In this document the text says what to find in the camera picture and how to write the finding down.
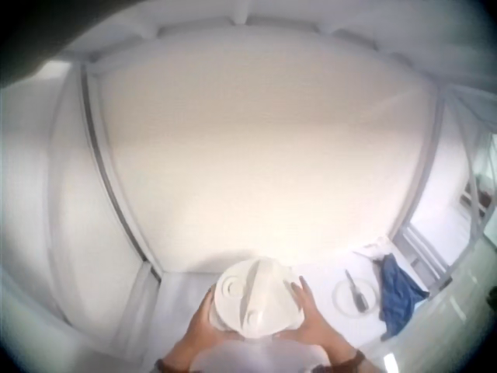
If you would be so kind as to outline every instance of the blue cloth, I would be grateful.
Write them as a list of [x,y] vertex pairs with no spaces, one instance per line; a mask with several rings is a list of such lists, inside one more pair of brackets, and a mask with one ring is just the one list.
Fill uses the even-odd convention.
[[398,266],[393,254],[385,255],[378,264],[381,269],[380,319],[387,324],[387,332],[381,340],[386,340],[404,329],[414,313],[415,304],[428,298],[429,293]]

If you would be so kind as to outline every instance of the white plastic container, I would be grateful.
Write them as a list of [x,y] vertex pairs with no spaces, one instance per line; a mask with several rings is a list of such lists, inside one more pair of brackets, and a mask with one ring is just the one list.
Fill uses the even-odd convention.
[[300,285],[291,269],[276,260],[236,263],[217,282],[210,322],[245,338],[295,329],[304,321],[304,313],[295,302],[292,282]]

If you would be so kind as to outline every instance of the knife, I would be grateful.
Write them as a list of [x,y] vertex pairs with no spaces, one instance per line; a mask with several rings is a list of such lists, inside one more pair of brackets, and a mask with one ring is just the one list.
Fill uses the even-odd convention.
[[349,279],[350,290],[352,291],[352,296],[353,296],[354,304],[357,307],[357,311],[359,311],[360,313],[364,313],[369,308],[369,306],[367,304],[366,297],[364,297],[364,294],[360,292],[359,288],[356,286],[356,283],[352,279],[352,276],[350,276],[350,273],[348,270],[345,270],[345,275]]

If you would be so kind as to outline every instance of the person's arm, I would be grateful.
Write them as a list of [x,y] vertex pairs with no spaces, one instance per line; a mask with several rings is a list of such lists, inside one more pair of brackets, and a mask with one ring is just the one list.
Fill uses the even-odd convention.
[[160,368],[165,372],[188,371],[193,359],[202,351],[215,347],[225,340],[239,340],[236,332],[223,332],[209,322],[209,312],[214,297],[212,286],[193,315],[185,336],[162,359]]
[[360,354],[346,339],[334,330],[319,312],[308,283],[301,276],[302,288],[292,284],[295,298],[304,311],[304,322],[296,330],[284,330],[275,335],[276,338],[296,340],[309,345],[321,346],[332,364],[332,371],[358,371],[359,373],[375,373],[380,370],[366,358],[354,367],[354,359]]

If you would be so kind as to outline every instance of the person's hand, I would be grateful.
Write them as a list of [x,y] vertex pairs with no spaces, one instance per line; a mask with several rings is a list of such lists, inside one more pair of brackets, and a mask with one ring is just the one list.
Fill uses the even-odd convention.
[[304,322],[296,330],[284,330],[275,335],[276,338],[295,340],[299,343],[321,346],[332,364],[341,364],[356,355],[356,350],[334,330],[319,312],[311,288],[305,279],[300,277],[302,288],[291,285],[295,300],[304,311]]
[[169,368],[188,371],[193,359],[200,352],[216,347],[226,340],[240,340],[242,338],[236,332],[224,332],[210,324],[209,313],[214,300],[214,289],[213,285],[203,297],[199,308],[189,322],[185,336],[162,359]]

